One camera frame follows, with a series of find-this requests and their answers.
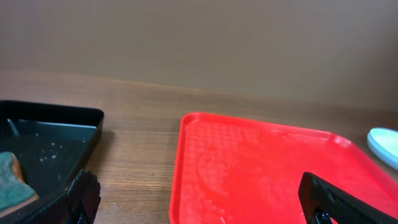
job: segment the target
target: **red tray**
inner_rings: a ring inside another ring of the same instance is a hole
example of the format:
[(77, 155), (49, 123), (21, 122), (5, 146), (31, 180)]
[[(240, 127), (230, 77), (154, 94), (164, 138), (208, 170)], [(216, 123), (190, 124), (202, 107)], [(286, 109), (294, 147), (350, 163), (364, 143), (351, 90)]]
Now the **red tray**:
[(305, 223), (309, 171), (398, 218), (398, 184), (351, 141), (326, 131), (207, 113), (183, 117), (171, 224)]

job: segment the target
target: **wooden table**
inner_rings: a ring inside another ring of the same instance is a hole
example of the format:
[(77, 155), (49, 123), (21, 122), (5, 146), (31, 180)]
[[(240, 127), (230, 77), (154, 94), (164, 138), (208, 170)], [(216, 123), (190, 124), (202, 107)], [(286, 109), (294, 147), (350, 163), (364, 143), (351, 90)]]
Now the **wooden table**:
[(105, 112), (102, 140), (86, 165), (101, 182), (96, 223), (169, 223), (179, 123), (192, 111), (338, 133), (398, 180), (398, 172), (376, 159), (366, 146), (371, 128), (398, 128), (397, 112), (28, 71), (0, 72), (0, 98), (88, 106)]

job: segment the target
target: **beige wall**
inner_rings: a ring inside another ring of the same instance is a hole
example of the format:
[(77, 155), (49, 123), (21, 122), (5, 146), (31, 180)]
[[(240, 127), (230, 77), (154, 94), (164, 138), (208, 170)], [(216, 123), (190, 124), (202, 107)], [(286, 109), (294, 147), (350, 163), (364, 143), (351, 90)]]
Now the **beige wall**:
[(398, 110), (396, 0), (3, 0), (0, 6), (1, 69)]

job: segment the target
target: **green sponge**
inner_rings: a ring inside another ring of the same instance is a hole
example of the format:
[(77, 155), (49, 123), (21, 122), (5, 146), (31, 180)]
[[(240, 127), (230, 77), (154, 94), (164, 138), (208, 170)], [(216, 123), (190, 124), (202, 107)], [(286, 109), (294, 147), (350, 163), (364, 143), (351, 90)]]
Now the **green sponge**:
[(35, 191), (20, 181), (12, 171), (14, 156), (0, 152), (0, 212), (32, 198)]

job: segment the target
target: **wood grain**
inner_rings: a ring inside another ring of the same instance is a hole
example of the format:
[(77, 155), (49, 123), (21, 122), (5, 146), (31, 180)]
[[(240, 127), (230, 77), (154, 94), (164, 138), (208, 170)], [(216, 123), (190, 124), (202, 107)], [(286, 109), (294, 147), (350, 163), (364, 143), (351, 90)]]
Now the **wood grain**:
[(31, 71), (1, 71), (0, 98), (88, 106), (105, 112), (102, 140), (86, 165), (101, 182), (96, 223), (169, 223), (179, 122), (192, 111), (338, 133), (398, 180), (398, 173), (366, 146), (371, 128), (398, 128), (397, 112)]

